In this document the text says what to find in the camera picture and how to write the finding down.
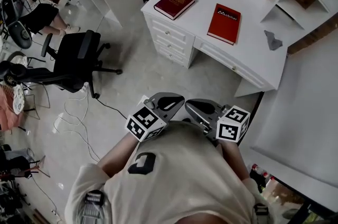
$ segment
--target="dark red book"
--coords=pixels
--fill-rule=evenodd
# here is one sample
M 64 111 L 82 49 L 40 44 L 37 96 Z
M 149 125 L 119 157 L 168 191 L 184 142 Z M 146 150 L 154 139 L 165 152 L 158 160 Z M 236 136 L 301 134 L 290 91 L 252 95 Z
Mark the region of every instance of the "dark red book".
M 161 14 L 175 20 L 194 2 L 195 0 L 160 0 L 154 5 L 154 8 Z
M 216 4 L 207 35 L 234 45 L 237 41 L 241 13 Z

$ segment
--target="person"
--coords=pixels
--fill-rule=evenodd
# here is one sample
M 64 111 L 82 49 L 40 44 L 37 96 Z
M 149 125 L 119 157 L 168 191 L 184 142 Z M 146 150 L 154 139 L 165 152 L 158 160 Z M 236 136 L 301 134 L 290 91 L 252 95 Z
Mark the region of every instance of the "person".
M 66 33 L 77 33 L 79 27 L 71 27 L 65 24 L 59 14 L 59 10 L 47 3 L 37 3 L 33 0 L 25 0 L 20 21 L 33 33 L 42 31 L 46 34 L 52 33 L 63 37 Z M 57 28 L 50 24 L 54 21 Z
M 81 167 L 65 220 L 68 224 L 274 223 L 237 144 L 221 141 L 220 145 L 223 155 L 197 125 L 187 122 L 171 121 L 160 135 L 140 144 L 128 133 L 98 164 Z M 98 203 L 89 206 L 92 198 L 101 197 L 96 190 L 104 197 L 101 209 Z M 93 208 L 100 213 L 95 216 Z M 258 208 L 264 211 L 256 213 Z

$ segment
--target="chair armrest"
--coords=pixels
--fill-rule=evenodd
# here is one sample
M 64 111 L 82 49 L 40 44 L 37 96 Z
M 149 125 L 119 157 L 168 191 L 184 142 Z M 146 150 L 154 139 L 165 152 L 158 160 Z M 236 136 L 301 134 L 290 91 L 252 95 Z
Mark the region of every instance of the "chair armrest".
M 78 54 L 78 59 L 84 59 L 88 49 L 90 47 L 90 43 L 92 41 L 92 38 L 94 36 L 94 31 L 88 30 L 86 31 L 86 34 L 84 35 L 84 38 L 82 40 L 82 44 L 79 50 L 79 54 Z
M 42 47 L 42 50 L 41 50 L 41 56 L 42 57 L 46 57 L 47 49 L 48 49 L 49 44 L 52 40 L 52 37 L 53 37 L 53 34 L 50 33 L 50 34 L 47 35 L 46 39 L 44 40 L 43 47 Z

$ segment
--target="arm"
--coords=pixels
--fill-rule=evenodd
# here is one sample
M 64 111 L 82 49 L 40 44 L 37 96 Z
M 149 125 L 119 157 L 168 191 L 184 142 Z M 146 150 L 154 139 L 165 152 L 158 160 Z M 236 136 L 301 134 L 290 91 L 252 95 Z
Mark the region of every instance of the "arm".
M 244 160 L 238 149 L 238 145 L 235 142 L 219 141 L 222 146 L 223 157 L 229 164 L 238 178 L 243 181 L 250 178 L 247 167 L 244 164 Z
M 131 133 L 128 133 L 97 165 L 109 177 L 113 177 L 125 167 L 137 144 L 138 140 Z

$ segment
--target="red object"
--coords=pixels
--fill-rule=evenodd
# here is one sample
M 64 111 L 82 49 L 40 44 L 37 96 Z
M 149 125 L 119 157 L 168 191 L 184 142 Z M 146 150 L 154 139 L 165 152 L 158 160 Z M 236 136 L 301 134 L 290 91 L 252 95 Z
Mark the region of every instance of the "red object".
M 234 45 L 237 41 L 241 13 L 216 4 L 207 35 Z
M 195 0 L 160 0 L 154 5 L 154 8 L 161 14 L 175 20 L 194 2 Z

